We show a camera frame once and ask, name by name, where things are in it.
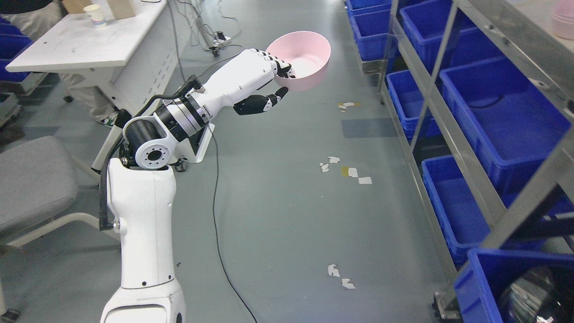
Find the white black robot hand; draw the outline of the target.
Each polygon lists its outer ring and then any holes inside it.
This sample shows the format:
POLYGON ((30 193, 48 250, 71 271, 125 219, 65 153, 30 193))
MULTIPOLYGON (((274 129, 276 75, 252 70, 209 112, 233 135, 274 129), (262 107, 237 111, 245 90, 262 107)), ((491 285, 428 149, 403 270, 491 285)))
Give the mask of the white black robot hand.
POLYGON ((291 64, 269 52, 245 49, 209 78, 203 92, 195 91, 191 96, 199 106, 207 108, 209 119, 217 116, 224 106, 232 106, 240 116, 263 113, 288 92, 287 87, 281 87, 274 94, 254 94, 276 76, 294 78, 295 72, 291 64))

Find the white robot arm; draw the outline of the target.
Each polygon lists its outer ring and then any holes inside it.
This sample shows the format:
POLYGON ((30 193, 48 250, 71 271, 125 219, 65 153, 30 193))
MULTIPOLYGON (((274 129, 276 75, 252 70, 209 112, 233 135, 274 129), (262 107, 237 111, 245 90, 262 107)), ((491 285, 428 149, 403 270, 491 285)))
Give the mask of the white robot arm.
POLYGON ((172 203, 176 193, 170 160, 181 141, 197 134, 224 106, 221 96, 191 76, 150 116, 125 123, 102 171, 101 188, 113 213, 100 228, 121 242, 121 284, 103 309, 103 323, 182 323, 186 305, 175 276, 172 203))

